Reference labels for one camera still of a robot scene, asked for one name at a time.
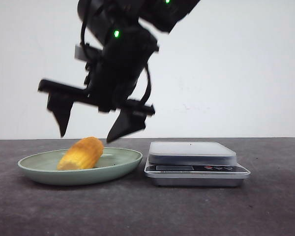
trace plate rim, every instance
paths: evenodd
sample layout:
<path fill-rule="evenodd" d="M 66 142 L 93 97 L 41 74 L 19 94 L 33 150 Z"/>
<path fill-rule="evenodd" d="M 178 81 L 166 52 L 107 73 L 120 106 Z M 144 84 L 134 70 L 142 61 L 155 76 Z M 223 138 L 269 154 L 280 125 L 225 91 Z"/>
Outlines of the plate rim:
<path fill-rule="evenodd" d="M 54 152 L 54 151 L 64 151 L 64 150 L 69 150 L 69 148 L 65 148 L 65 149 L 59 149 L 59 150 L 52 150 L 52 151 L 44 151 L 44 152 L 40 152 L 40 153 L 36 153 L 33 155 L 29 155 L 26 156 L 24 158 L 22 158 L 21 160 L 18 161 L 18 166 L 23 169 L 23 170 L 27 170 L 27 171 L 34 171 L 34 172 L 42 172 L 42 173 L 72 173 L 72 172 L 89 172 L 89 171 L 95 171 L 95 170 L 103 170 L 103 169 L 108 169 L 108 168 L 116 168 L 116 167 L 120 167 L 120 166 L 124 166 L 124 165 L 128 165 L 131 163 L 135 163 L 138 160 L 142 160 L 143 154 L 139 151 L 133 150 L 133 149 L 128 149 L 128 148 L 119 148 L 119 147 L 104 147 L 104 149 L 121 149 L 121 150 L 127 150 L 127 151 L 133 151 L 136 152 L 140 155 L 140 157 L 138 159 L 136 159 L 133 162 L 128 162 L 128 163 L 123 163 L 123 164 L 117 164 L 114 166 L 106 166 L 106 167 L 99 167 L 99 168 L 91 168 L 91 169 L 82 169 L 82 170 L 65 170 L 65 171 L 46 171 L 46 170 L 38 170 L 38 169 L 32 169 L 32 168 L 28 168 L 25 167 L 23 165 L 21 165 L 21 162 L 24 161 L 25 159 L 28 159 L 30 157 L 36 156 L 36 155 L 41 155 L 41 154 L 45 154 L 45 153 L 49 153 L 49 152 Z"/>

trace corn on the cob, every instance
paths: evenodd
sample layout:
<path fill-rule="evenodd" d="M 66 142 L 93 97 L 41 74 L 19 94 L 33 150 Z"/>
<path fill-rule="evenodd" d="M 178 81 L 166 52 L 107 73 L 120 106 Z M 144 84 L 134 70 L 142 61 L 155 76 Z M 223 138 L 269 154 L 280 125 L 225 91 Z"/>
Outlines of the corn on the cob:
<path fill-rule="evenodd" d="M 81 139 L 63 156 L 57 170 L 91 169 L 103 154 L 103 149 L 102 142 L 95 137 Z"/>

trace digital kitchen scale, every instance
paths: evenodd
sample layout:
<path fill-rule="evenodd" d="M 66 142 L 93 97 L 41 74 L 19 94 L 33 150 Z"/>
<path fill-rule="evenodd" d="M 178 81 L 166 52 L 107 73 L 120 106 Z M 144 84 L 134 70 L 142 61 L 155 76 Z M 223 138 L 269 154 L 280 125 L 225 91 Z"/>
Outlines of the digital kitchen scale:
<path fill-rule="evenodd" d="M 159 186 L 240 186 L 250 171 L 215 142 L 152 142 L 145 174 Z"/>

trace green ceramic plate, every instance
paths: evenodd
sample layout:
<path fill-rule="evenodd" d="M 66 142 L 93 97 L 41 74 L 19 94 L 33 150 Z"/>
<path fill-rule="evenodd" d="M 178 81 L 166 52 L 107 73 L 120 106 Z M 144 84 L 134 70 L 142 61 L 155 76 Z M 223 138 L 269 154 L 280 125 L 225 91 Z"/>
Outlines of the green ceramic plate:
<path fill-rule="evenodd" d="M 103 155 L 93 169 L 57 171 L 57 164 L 67 149 L 49 151 L 23 158 L 18 166 L 28 178 L 51 185 L 82 185 L 119 178 L 133 171 L 141 162 L 138 151 L 104 148 Z"/>

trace white backdrop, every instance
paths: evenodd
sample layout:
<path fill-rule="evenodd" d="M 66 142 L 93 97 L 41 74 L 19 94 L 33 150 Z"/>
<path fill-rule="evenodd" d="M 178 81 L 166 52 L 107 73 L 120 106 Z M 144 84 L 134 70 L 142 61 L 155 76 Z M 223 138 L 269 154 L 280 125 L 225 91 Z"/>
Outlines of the white backdrop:
<path fill-rule="evenodd" d="M 37 87 L 83 84 L 77 3 L 0 0 L 0 139 L 59 138 Z M 295 0 L 202 0 L 170 35 L 148 27 L 156 115 L 130 137 L 295 137 Z M 104 138 L 117 116 L 75 104 L 65 138 Z"/>

